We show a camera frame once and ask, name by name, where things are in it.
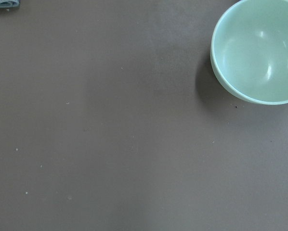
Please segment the mint green bowl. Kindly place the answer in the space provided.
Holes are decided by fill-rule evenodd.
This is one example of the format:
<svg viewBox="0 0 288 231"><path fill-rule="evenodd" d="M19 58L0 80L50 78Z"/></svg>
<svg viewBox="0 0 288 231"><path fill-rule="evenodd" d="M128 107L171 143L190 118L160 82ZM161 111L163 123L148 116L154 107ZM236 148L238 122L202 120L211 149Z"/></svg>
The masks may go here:
<svg viewBox="0 0 288 231"><path fill-rule="evenodd" d="M288 103L288 0L241 0L217 22L210 61L219 83L249 103Z"/></svg>

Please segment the folded grey cloth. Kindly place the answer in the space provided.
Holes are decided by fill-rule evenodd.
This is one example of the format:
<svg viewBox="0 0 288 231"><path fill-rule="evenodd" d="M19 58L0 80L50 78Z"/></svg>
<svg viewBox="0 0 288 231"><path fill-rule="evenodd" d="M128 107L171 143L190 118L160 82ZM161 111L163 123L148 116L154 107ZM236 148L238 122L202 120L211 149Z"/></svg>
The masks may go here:
<svg viewBox="0 0 288 231"><path fill-rule="evenodd" d="M0 8L15 8L20 5L20 0L0 0Z"/></svg>

